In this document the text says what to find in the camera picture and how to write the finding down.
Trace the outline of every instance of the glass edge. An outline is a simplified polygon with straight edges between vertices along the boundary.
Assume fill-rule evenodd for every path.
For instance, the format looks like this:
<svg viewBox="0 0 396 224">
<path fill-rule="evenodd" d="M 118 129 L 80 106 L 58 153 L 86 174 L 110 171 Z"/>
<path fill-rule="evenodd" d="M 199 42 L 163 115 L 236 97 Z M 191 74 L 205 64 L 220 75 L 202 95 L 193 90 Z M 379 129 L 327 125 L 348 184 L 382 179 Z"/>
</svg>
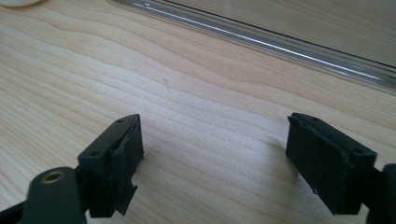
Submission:
<svg viewBox="0 0 396 224">
<path fill-rule="evenodd" d="M 220 35 L 235 42 L 271 52 L 300 63 L 353 78 L 386 91 L 396 91 L 396 68 L 332 49 L 323 48 L 288 36 L 275 34 L 241 22 L 167 1 L 107 0 L 119 7 L 138 9 L 163 19 L 176 21 Z"/>
</svg>

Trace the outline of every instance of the black plastic bracket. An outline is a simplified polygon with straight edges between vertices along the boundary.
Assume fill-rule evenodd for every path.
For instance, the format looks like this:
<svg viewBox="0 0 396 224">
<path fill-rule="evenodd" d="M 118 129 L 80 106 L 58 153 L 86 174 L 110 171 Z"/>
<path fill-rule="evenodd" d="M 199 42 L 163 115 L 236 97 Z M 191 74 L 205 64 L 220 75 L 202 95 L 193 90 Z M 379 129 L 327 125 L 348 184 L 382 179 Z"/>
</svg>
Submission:
<svg viewBox="0 0 396 224">
<path fill-rule="evenodd" d="M 333 214 L 370 209 L 368 223 L 396 223 L 396 165 L 374 168 L 376 153 L 324 121 L 293 113 L 286 155 Z"/>
<path fill-rule="evenodd" d="M 137 186 L 131 182 L 143 159 L 139 115 L 116 120 L 79 156 L 78 167 L 48 170 L 31 182 L 27 199 L 0 213 L 0 223 L 86 222 L 91 217 L 125 215 Z"/>
</svg>

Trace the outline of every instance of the clamp jaw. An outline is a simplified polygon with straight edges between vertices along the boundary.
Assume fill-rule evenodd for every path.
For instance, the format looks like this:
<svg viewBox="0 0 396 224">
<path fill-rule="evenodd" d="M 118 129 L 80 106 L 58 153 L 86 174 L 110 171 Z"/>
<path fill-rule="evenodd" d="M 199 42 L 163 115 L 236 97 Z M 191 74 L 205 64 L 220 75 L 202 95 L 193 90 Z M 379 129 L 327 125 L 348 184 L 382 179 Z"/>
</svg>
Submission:
<svg viewBox="0 0 396 224">
<path fill-rule="evenodd" d="M 333 214 L 357 215 L 367 223 L 396 224 L 396 164 L 380 172 L 376 153 L 324 121 L 293 113 L 286 156 Z"/>
<path fill-rule="evenodd" d="M 143 159 L 139 115 L 116 120 L 78 156 L 78 167 L 50 169 L 31 182 L 27 199 L 0 213 L 0 223 L 86 223 L 91 217 L 125 215 Z"/>
</svg>

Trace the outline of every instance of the glass panel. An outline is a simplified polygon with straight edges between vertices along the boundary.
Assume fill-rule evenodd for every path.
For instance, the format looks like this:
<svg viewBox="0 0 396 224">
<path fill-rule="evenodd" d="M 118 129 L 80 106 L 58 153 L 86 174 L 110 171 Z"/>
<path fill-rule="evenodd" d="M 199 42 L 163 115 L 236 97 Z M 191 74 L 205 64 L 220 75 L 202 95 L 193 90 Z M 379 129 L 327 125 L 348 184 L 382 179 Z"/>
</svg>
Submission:
<svg viewBox="0 0 396 224">
<path fill-rule="evenodd" d="M 396 2 L 110 0 L 245 46 L 396 90 Z"/>
<path fill-rule="evenodd" d="M 172 0 L 396 67 L 394 0 Z"/>
</svg>

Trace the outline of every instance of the light wood grain surface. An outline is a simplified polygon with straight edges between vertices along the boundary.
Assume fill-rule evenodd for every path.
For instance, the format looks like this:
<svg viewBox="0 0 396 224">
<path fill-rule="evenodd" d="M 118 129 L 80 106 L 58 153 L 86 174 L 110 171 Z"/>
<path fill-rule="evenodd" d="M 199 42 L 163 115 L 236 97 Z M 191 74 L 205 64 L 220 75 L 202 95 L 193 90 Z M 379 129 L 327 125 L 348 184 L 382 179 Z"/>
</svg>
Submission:
<svg viewBox="0 0 396 224">
<path fill-rule="evenodd" d="M 396 97 L 102 0 L 0 8 L 0 210 L 138 113 L 126 217 L 90 223 L 364 223 L 334 217 L 285 157 L 297 111 L 396 161 Z"/>
<path fill-rule="evenodd" d="M 393 0 L 171 2 L 396 66 L 396 1 Z"/>
</svg>

